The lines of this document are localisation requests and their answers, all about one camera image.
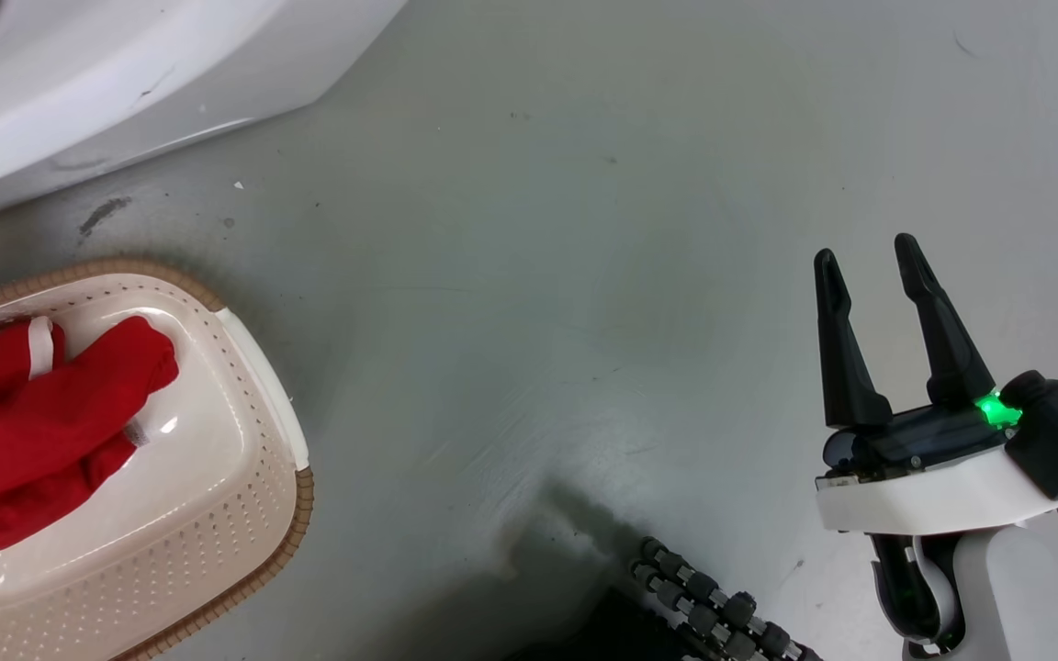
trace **black stain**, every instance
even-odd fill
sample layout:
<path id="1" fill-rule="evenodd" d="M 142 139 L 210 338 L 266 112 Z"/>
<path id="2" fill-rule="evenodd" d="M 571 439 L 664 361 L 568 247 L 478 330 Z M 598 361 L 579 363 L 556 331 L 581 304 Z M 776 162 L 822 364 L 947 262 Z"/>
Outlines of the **black stain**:
<path id="1" fill-rule="evenodd" d="M 154 92 L 154 89 L 158 89 L 161 84 L 165 82 L 165 79 L 169 78 L 169 76 L 171 75 L 171 73 L 174 73 L 174 70 L 177 70 L 177 68 L 178 68 L 178 65 L 174 65 L 171 68 L 169 68 L 169 70 L 167 72 L 165 72 L 163 75 L 161 75 L 161 78 L 159 78 L 158 80 L 154 80 L 154 84 L 150 85 L 149 89 L 146 89 L 146 91 L 144 91 L 144 92 L 142 92 L 141 94 L 138 95 L 138 100 L 134 100 L 134 104 L 136 102 L 139 102 L 139 100 L 144 99 L 144 97 L 146 97 L 147 95 L 152 94 L 152 92 Z"/>
<path id="2" fill-rule="evenodd" d="M 786 572 L 786 575 L 783 576 L 782 582 L 778 583 L 778 587 L 781 588 L 781 586 L 786 585 L 786 582 L 790 580 L 790 576 L 794 576 L 795 572 L 801 569 L 803 565 L 806 565 L 806 561 L 803 561 L 802 557 L 799 557 L 798 562 L 795 562 L 795 566 L 790 568 L 790 571 Z"/>
<path id="3" fill-rule="evenodd" d="M 113 198 L 107 200 L 104 205 L 96 206 L 92 215 L 89 215 L 88 220 L 85 221 L 84 225 L 80 225 L 80 243 L 84 243 L 85 239 L 92 237 L 92 231 L 96 228 L 106 218 L 110 217 L 117 210 L 125 208 L 129 205 L 129 202 L 133 201 L 133 198 Z"/>

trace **red garment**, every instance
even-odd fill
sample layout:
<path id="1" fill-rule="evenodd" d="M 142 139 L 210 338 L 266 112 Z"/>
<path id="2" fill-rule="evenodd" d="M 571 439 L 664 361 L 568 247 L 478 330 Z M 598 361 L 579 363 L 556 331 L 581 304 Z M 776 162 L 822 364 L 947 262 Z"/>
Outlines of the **red garment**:
<path id="1" fill-rule="evenodd" d="M 54 369 L 30 381 L 25 332 L 0 333 L 0 549 L 71 513 L 121 469 L 134 451 L 123 427 L 178 375 L 172 343 L 139 316 L 68 364 L 56 327 Z"/>

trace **white appliance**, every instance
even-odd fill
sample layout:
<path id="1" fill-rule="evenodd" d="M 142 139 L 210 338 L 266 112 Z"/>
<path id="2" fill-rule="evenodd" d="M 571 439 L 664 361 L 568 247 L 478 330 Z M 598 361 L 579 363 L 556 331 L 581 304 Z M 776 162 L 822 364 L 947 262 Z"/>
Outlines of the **white appliance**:
<path id="1" fill-rule="evenodd" d="M 0 208 L 317 99 L 403 0 L 0 0 Z"/>

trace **white strap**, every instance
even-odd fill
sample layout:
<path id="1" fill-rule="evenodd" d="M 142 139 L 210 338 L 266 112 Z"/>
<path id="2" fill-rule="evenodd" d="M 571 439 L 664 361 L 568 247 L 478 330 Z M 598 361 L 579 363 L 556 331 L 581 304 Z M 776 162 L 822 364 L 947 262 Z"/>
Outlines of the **white strap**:
<path id="1" fill-rule="evenodd" d="M 52 370 L 52 363 L 55 360 L 55 343 L 52 339 L 52 319 L 45 316 L 37 316 L 31 319 L 31 326 L 26 328 L 26 344 L 31 348 L 31 377 L 40 373 L 48 373 Z"/>

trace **green led light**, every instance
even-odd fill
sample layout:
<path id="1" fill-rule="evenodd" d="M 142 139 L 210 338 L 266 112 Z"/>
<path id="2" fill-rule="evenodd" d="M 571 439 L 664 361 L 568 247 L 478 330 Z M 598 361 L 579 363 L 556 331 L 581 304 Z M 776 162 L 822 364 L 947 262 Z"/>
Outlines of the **green led light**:
<path id="1" fill-rule="evenodd" d="M 985 415 L 986 423 L 993 424 L 999 429 L 1015 426 L 1023 415 L 1021 410 L 1003 406 L 1003 402 L 999 401 L 999 393 L 986 394 L 975 403 L 978 403 L 978 408 L 982 410 L 982 415 Z"/>

